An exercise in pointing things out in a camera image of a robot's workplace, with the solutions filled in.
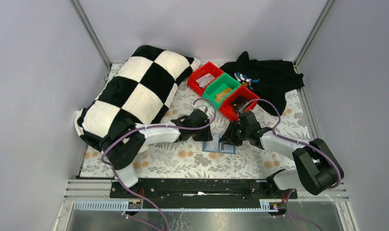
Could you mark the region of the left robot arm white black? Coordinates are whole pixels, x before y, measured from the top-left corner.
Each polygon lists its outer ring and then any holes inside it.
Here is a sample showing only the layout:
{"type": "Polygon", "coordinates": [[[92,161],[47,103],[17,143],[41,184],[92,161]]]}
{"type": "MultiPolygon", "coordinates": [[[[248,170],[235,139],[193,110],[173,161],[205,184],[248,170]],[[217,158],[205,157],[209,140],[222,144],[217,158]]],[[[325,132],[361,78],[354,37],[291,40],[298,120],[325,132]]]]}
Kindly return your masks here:
{"type": "Polygon", "coordinates": [[[212,120],[200,109],[162,124],[138,124],[127,118],[110,129],[101,139],[99,147],[118,180],[130,188],[138,182],[132,162],[142,147],[187,141],[189,138],[211,141],[211,123],[212,120]]]}

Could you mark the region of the blue card holder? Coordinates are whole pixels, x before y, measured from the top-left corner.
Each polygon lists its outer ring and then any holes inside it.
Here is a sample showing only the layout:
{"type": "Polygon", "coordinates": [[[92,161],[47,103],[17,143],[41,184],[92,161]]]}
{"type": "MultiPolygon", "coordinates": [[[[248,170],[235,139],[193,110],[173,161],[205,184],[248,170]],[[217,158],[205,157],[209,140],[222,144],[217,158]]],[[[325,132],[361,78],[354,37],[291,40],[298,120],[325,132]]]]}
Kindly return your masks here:
{"type": "Polygon", "coordinates": [[[213,139],[211,141],[203,142],[202,151],[218,154],[235,154],[236,147],[234,145],[221,143],[219,141],[221,137],[221,133],[212,134],[213,139]]]}

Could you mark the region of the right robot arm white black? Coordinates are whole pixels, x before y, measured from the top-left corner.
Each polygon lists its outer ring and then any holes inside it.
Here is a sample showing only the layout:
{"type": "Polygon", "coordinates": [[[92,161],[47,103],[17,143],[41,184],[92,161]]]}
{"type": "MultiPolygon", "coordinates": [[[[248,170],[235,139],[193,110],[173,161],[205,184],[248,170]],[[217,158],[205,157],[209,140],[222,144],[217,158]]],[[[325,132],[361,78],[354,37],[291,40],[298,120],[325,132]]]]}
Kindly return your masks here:
{"type": "Polygon", "coordinates": [[[231,121],[219,140],[222,144],[241,146],[244,141],[261,150],[275,152],[293,159],[295,169],[280,170],[268,176],[271,189],[285,191],[302,189],[312,195],[340,185],[344,172],[324,140],[299,141],[281,135],[273,128],[262,128],[251,111],[231,121]]]}

